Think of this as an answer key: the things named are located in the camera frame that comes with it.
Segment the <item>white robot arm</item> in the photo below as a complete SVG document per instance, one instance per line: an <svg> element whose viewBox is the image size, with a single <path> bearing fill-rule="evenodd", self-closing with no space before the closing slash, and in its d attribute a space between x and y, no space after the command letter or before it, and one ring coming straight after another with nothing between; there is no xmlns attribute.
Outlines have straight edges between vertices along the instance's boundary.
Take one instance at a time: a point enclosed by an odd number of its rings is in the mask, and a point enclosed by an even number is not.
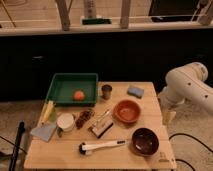
<svg viewBox="0 0 213 171"><path fill-rule="evenodd" d="M183 104L186 99L213 115L213 88L205 84L207 78L208 70L200 62L174 68L166 74L166 86L158 94L164 125L175 117L173 108Z"/></svg>

